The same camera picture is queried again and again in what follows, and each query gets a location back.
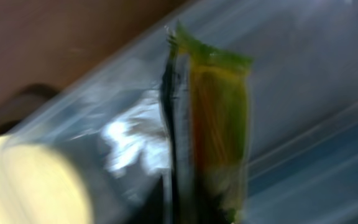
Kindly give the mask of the green yellow snack wrapper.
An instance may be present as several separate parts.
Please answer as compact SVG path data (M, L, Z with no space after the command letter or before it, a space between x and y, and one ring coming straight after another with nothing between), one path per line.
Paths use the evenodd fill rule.
M160 105L178 223L244 223L250 145L247 78L253 58L206 44L178 23Z

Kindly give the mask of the yellow plate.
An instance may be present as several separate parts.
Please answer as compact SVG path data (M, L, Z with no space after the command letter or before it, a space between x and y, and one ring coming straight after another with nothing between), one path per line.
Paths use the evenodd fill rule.
M94 212L75 166L44 144L8 147L0 136L0 223L92 224Z

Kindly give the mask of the white tissue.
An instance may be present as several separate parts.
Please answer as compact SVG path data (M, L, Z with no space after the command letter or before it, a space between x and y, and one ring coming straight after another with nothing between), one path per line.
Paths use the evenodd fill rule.
M135 164L148 175L170 168L170 146L156 90L144 92L117 115L103 128L101 137L111 148L106 168L116 177L127 174Z

